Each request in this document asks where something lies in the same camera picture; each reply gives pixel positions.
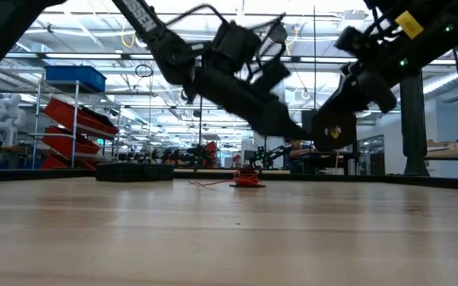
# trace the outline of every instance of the black pillar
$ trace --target black pillar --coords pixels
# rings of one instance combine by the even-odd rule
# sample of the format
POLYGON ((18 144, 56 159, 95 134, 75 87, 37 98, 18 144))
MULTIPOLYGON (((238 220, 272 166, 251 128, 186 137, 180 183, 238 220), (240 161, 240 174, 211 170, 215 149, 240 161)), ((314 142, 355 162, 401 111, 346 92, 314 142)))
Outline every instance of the black pillar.
POLYGON ((401 82, 402 151, 407 157, 404 175, 429 176, 424 157, 427 155, 425 101, 420 73, 401 82))

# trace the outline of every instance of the storage rack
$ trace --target storage rack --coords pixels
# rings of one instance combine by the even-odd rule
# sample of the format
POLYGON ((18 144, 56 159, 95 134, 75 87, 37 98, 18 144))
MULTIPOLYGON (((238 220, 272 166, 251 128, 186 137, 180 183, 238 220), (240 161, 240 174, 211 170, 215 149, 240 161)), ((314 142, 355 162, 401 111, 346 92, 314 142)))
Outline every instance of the storage rack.
POLYGON ((89 91, 90 88, 83 85, 79 80, 76 80, 75 82, 70 82, 70 81, 47 81, 47 84, 61 84, 61 85, 75 85, 75 96, 74 96, 74 115, 73 115, 73 124, 72 124, 72 135, 69 134, 57 134, 57 133, 38 133, 38 123, 40 119, 40 100, 41 100, 41 93, 42 93, 42 87, 45 85, 43 80, 40 82, 38 85, 38 91, 37 91, 37 107, 35 109, 35 132, 30 134, 30 136, 33 137, 33 169, 35 169, 35 164, 36 164, 36 157, 37 157, 37 139, 40 137, 68 137, 72 139, 72 156, 70 159, 65 158, 67 160, 70 160, 71 162, 71 168, 75 167, 76 159, 88 159, 88 160, 105 160, 106 157, 104 156, 98 156, 94 154, 86 154, 86 153, 76 153, 76 143, 77 143, 77 130, 78 129, 83 129, 87 131, 91 131, 92 133, 97 133, 99 135, 103 135, 103 140, 105 144, 105 140, 109 137, 112 139, 112 146, 113 146, 113 154, 114 154, 114 145, 116 143, 117 149, 116 152, 118 152, 118 143, 119 143, 119 133, 116 134, 110 134, 103 132, 101 130, 93 129, 89 126, 84 126, 80 125, 78 123, 78 115, 79 115, 79 95, 80 95, 80 90, 81 88, 84 91, 89 91))

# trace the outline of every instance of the blue bin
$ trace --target blue bin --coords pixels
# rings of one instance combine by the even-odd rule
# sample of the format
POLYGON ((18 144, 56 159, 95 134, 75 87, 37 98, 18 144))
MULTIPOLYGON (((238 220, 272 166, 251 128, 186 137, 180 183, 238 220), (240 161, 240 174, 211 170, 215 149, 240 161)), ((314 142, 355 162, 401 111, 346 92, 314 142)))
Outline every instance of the blue bin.
POLYGON ((48 66, 45 67, 45 80, 65 92, 75 92, 79 80, 80 91, 90 93, 104 92, 106 77, 90 66, 48 66))

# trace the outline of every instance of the white robot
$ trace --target white robot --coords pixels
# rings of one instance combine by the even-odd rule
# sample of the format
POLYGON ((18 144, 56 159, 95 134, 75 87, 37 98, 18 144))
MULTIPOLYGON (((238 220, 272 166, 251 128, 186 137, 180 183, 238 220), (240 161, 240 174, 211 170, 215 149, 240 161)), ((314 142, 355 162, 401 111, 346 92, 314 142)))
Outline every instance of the white robot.
POLYGON ((19 109, 20 95, 0 99, 0 144, 15 145, 17 128, 25 125, 25 111, 19 109))

